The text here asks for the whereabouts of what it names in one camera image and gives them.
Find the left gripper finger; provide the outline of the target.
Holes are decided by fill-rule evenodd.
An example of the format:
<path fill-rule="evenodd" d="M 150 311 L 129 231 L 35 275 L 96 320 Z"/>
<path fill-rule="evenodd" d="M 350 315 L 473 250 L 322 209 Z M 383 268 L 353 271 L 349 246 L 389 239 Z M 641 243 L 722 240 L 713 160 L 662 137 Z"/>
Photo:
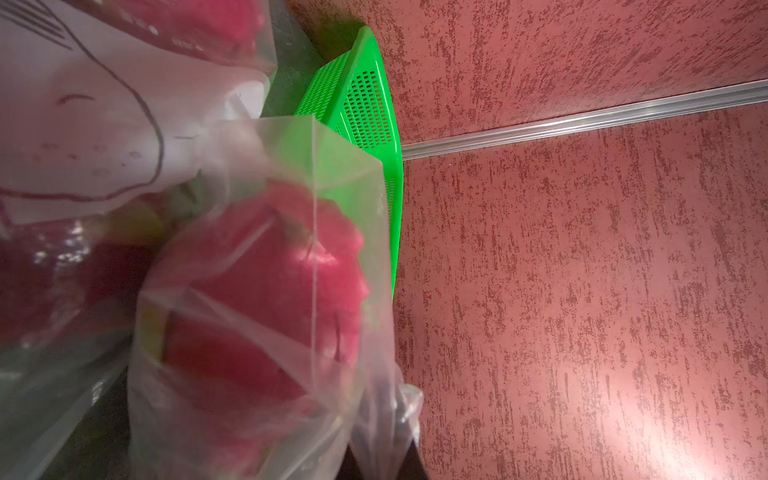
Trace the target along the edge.
<path fill-rule="evenodd" d="M 429 480 L 415 441 L 412 441 L 398 471 L 397 480 Z"/>

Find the clear zip-top bag front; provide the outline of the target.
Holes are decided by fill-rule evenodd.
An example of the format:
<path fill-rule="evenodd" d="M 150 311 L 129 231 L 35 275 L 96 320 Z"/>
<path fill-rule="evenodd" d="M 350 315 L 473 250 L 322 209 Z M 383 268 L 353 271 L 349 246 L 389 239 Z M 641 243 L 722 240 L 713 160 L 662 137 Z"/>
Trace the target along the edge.
<path fill-rule="evenodd" d="M 395 479 L 382 163 L 309 116 L 217 124 L 143 184 L 94 134 L 3 163 L 1 475 Z"/>

